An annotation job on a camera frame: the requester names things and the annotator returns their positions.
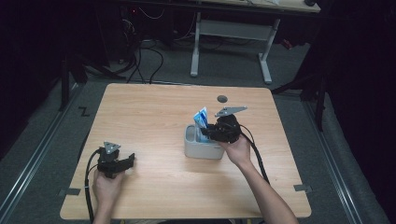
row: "gray carpet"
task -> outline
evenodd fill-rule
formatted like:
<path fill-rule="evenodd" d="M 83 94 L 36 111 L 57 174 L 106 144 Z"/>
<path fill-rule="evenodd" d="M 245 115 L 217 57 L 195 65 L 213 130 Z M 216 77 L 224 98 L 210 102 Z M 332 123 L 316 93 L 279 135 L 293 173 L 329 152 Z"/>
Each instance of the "gray carpet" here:
<path fill-rule="evenodd" d="M 260 43 L 248 43 L 245 47 L 256 49 L 257 44 Z M 236 47 L 240 48 L 239 45 L 223 43 L 217 48 L 217 43 L 204 44 L 198 77 L 190 77 L 191 45 L 174 45 L 172 48 L 154 42 L 146 42 L 145 45 L 147 47 L 155 45 L 153 49 L 163 55 L 163 66 L 155 75 L 154 81 L 269 89 L 291 81 L 309 49 L 308 45 L 290 50 L 274 45 L 268 58 L 273 84 L 267 86 L 263 84 L 257 55 L 236 49 Z M 161 57 L 156 52 L 142 49 L 140 71 L 145 80 L 149 79 L 160 63 Z M 113 64 L 112 69 L 120 66 Z M 64 115 L 58 132 L 49 143 L 46 156 L 35 171 L 34 177 L 7 223 L 89 223 L 88 220 L 67 221 L 60 218 L 64 196 L 60 196 L 59 192 L 61 189 L 67 189 L 70 184 L 78 163 L 81 145 L 91 128 L 105 87 L 112 82 L 120 81 L 90 75 L 88 83 L 80 89 L 80 93 Z M 131 83 L 140 82 L 142 82 L 141 77 L 134 74 Z M 58 114 L 60 92 L 60 85 L 57 85 L 47 101 L 33 114 L 29 125 L 13 148 L 1 160 L 0 199 L 2 201 L 11 191 L 51 121 Z M 303 183 L 312 188 L 312 191 L 307 193 L 312 215 L 299 221 L 300 223 L 349 223 L 326 165 L 316 128 L 311 124 L 304 103 L 300 102 L 296 93 L 298 91 L 287 91 L 275 95 L 275 100 Z M 88 117 L 81 116 L 81 107 L 86 107 Z M 324 135 L 360 209 L 362 223 L 389 223 L 350 153 L 329 100 L 326 101 L 323 118 Z"/>

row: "human hand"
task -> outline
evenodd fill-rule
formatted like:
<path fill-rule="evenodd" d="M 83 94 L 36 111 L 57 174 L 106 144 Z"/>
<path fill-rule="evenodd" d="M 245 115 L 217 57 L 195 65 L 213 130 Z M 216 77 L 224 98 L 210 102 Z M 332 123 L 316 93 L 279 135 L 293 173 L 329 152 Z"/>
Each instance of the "human hand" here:
<path fill-rule="evenodd" d="M 105 177 L 105 174 L 98 170 L 95 170 L 93 176 L 92 188 L 98 201 L 98 207 L 112 208 L 120 195 L 121 183 L 125 176 L 125 171 L 118 173 L 114 179 Z"/>
<path fill-rule="evenodd" d="M 243 164 L 250 164 L 250 143 L 242 134 L 239 139 L 232 143 L 219 142 L 219 145 L 227 152 L 230 161 L 240 167 Z"/>

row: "white container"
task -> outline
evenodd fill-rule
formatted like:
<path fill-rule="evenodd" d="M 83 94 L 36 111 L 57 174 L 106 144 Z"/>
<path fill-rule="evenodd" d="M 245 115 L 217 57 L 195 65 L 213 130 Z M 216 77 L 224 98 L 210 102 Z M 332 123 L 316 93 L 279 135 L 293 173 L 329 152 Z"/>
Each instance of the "white container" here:
<path fill-rule="evenodd" d="M 224 149 L 216 141 L 200 139 L 200 130 L 191 124 L 186 127 L 184 135 L 184 154 L 197 159 L 220 160 Z"/>

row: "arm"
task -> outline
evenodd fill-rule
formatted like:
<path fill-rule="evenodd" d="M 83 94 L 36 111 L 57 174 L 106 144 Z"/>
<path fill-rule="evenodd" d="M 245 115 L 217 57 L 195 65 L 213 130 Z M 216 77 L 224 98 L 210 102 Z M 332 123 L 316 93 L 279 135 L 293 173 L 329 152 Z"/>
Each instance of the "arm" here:
<path fill-rule="evenodd" d="M 111 220 L 111 213 L 120 195 L 120 187 L 125 172 L 119 173 L 116 178 L 105 177 L 105 174 L 95 170 L 93 192 L 98 202 L 93 220 L 94 224 L 108 224 Z"/>
<path fill-rule="evenodd" d="M 219 142 L 219 145 L 244 175 L 266 223 L 298 223 L 289 206 L 254 167 L 250 160 L 250 144 L 244 136 L 240 135 L 232 144 Z"/>

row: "wooden table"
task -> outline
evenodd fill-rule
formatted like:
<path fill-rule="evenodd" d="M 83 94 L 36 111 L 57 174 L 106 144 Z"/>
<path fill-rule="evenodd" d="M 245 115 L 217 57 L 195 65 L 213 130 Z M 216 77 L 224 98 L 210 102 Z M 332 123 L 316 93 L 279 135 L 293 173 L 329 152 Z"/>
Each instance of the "wooden table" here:
<path fill-rule="evenodd" d="M 228 102 L 219 103 L 225 95 Z M 192 116 L 207 107 L 208 122 L 224 106 L 246 105 L 236 115 L 252 132 L 272 187 L 297 217 L 311 209 L 274 99 L 265 88 L 110 84 L 82 151 L 61 210 L 64 219 L 89 219 L 83 190 L 88 158 L 104 141 L 121 145 L 120 159 L 135 153 L 134 169 L 125 177 L 114 218 L 243 218 L 260 217 L 246 179 L 227 154 L 221 160 L 184 155 L 184 132 Z M 259 169 L 251 151 L 251 159 Z M 96 201 L 92 195 L 93 207 Z"/>

